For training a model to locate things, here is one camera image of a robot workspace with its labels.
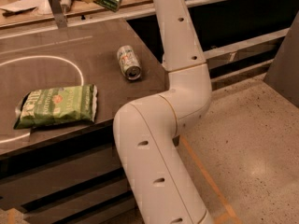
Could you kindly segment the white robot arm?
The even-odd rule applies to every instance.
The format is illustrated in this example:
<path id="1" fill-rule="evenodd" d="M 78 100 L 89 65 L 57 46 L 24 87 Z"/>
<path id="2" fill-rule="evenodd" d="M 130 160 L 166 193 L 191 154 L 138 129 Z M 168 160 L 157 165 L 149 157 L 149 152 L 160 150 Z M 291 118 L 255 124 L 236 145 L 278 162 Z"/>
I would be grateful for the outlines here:
<path id="1" fill-rule="evenodd" d="M 211 102 L 211 81 L 185 0 L 153 0 L 169 89 L 120 108 L 115 145 L 145 224 L 214 224 L 173 139 Z"/>

